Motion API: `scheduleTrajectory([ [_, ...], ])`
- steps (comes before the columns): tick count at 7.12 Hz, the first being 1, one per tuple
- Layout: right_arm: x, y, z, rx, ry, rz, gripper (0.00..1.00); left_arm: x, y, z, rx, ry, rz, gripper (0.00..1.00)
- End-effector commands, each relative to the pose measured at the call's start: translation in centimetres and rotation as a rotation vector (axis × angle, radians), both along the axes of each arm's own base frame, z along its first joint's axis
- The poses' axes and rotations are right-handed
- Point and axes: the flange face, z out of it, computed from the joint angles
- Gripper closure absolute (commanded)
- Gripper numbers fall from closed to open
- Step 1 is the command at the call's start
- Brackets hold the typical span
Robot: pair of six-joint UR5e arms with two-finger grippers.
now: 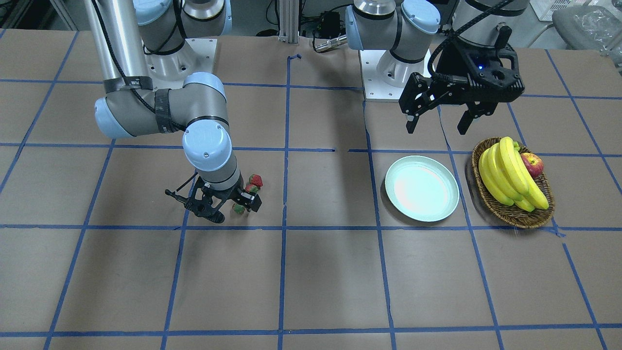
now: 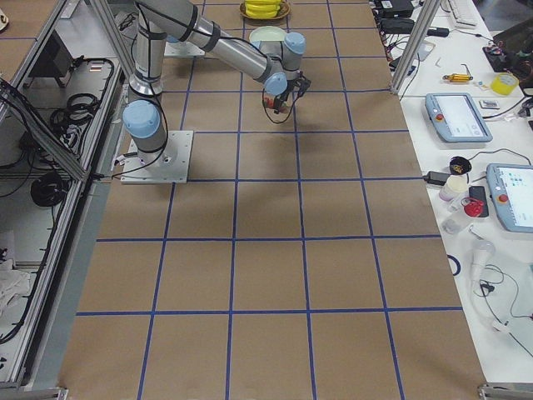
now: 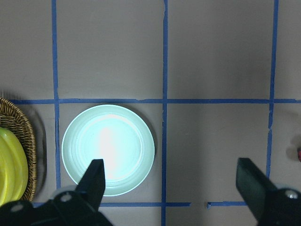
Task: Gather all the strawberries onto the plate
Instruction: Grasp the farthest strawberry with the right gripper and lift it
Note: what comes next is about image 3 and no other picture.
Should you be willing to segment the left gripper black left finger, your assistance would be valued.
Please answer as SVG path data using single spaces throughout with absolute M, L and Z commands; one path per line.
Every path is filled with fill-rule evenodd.
M 105 172 L 103 159 L 92 160 L 75 192 L 96 211 L 100 207 L 105 191 Z

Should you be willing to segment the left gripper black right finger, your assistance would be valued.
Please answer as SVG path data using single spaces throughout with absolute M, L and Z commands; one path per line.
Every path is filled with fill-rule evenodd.
M 277 187 L 249 158 L 238 158 L 236 188 L 256 220 L 262 218 L 268 196 L 277 191 Z

